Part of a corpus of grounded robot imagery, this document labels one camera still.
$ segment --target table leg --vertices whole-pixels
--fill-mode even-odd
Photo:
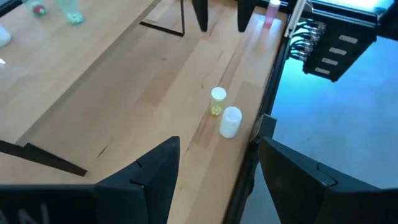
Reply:
[[[180,0],[180,10],[181,10],[181,26],[182,26],[182,31],[176,31],[176,30],[172,30],[172,29],[168,29],[165,27],[160,27],[157,25],[153,25],[147,22],[140,22],[140,25],[152,28],[152,29],[156,29],[162,32],[166,32],[168,34],[173,34],[173,35],[177,35],[179,37],[183,37],[185,35],[185,14],[184,14],[184,0]]]

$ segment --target black stand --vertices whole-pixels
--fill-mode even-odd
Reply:
[[[87,170],[29,143],[26,144],[25,147],[22,147],[0,140],[0,152],[20,157],[22,159],[36,162],[45,166],[60,169],[82,177],[87,173]]]
[[[180,10],[181,10],[181,26],[182,26],[182,31],[175,31],[175,30],[171,30],[168,28],[164,28],[164,27],[160,27],[157,25],[153,25],[147,22],[140,22],[140,25],[155,29],[155,30],[159,30],[162,32],[166,32],[168,34],[172,34],[172,35],[176,35],[179,37],[183,37],[185,35],[185,16],[184,16],[184,1],[180,0]]]

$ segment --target concrete floor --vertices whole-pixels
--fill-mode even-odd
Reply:
[[[288,60],[274,139],[376,187],[398,187],[397,51],[398,42],[379,38],[336,83]],[[280,223],[260,167],[241,223]]]

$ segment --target wood grain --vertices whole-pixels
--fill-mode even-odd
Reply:
[[[22,146],[73,92],[87,68],[159,0],[82,0],[86,21],[77,27],[68,24],[53,1],[44,2],[50,13],[41,19],[23,5],[0,19],[13,36],[0,49],[6,62],[0,69],[0,139]]]
[[[179,29],[179,1],[160,6],[161,15],[151,15],[151,22]],[[190,2],[185,9],[185,37],[146,27],[127,33],[92,64],[79,88],[29,138],[32,144],[88,169],[85,177],[15,161],[7,163],[7,169],[15,169],[16,177],[0,172],[0,181],[97,182],[177,135],[180,172],[169,223],[221,223],[286,15],[278,14],[267,30],[262,26],[264,11],[256,9],[242,34],[237,31],[236,2],[211,1],[211,29],[204,34]],[[215,86],[227,90],[227,105],[243,112],[233,139],[219,135],[220,118],[209,114]]]

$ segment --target wooden table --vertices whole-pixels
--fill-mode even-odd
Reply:
[[[24,146],[83,80],[85,71],[160,0],[82,0],[84,24],[71,26],[54,1],[35,19],[24,6],[1,18],[12,42],[0,49],[0,139]]]

